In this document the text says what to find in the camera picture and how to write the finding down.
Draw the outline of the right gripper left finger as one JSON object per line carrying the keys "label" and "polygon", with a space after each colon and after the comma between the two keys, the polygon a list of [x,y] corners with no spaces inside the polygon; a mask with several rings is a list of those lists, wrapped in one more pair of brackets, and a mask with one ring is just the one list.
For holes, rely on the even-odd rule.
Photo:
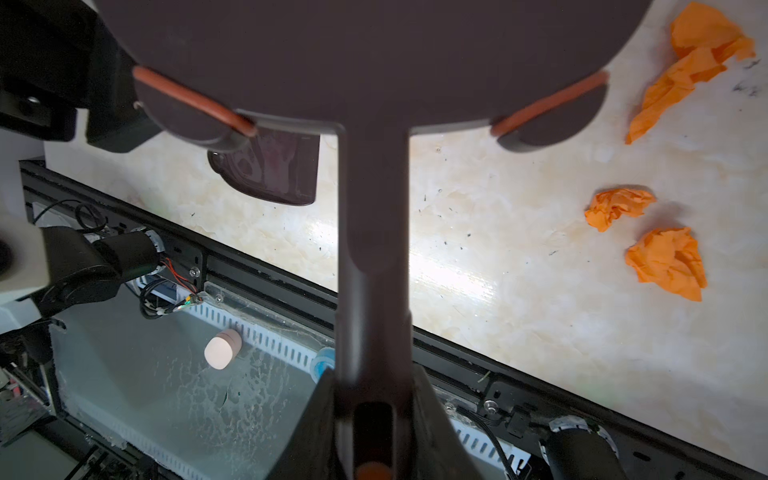
{"label": "right gripper left finger", "polygon": [[334,386],[327,369],[267,479],[336,478]]}

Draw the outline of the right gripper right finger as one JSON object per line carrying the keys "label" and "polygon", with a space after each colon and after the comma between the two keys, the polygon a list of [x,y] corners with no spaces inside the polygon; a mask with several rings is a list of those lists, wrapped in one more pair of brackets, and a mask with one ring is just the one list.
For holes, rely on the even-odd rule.
{"label": "right gripper right finger", "polygon": [[481,479],[423,367],[413,365],[412,479]]}

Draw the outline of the dark brown plastic dustpan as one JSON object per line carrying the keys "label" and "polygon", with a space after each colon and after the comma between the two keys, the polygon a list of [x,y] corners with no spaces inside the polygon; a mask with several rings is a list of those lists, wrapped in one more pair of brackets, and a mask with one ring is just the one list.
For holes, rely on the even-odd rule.
{"label": "dark brown plastic dustpan", "polygon": [[252,198],[307,206],[316,199],[320,137],[262,128],[241,149],[209,151],[212,170]]}

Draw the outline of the dark brown hand brush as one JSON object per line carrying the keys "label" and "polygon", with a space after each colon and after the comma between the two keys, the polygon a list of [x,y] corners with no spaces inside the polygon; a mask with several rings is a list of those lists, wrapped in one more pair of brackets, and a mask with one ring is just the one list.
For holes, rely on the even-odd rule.
{"label": "dark brown hand brush", "polygon": [[210,151],[260,128],[338,152],[335,442],[406,473],[413,441],[409,143],[502,134],[606,81],[645,1],[100,1],[137,96]]}

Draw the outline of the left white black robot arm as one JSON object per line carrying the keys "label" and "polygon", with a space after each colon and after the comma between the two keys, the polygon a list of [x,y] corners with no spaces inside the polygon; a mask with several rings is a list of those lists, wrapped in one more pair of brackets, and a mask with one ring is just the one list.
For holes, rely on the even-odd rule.
{"label": "left white black robot arm", "polygon": [[[96,12],[81,1],[5,1],[1,5],[1,125],[28,137],[68,141],[79,110],[86,137],[128,152],[157,133],[134,108],[134,60]],[[42,160],[21,164],[30,220],[41,228],[51,282],[27,296],[33,323],[13,338],[40,368],[36,382],[49,409],[61,402],[53,373],[49,327],[75,305],[114,298],[126,283],[160,266],[162,245],[143,228],[111,224],[105,196],[50,170]]]}

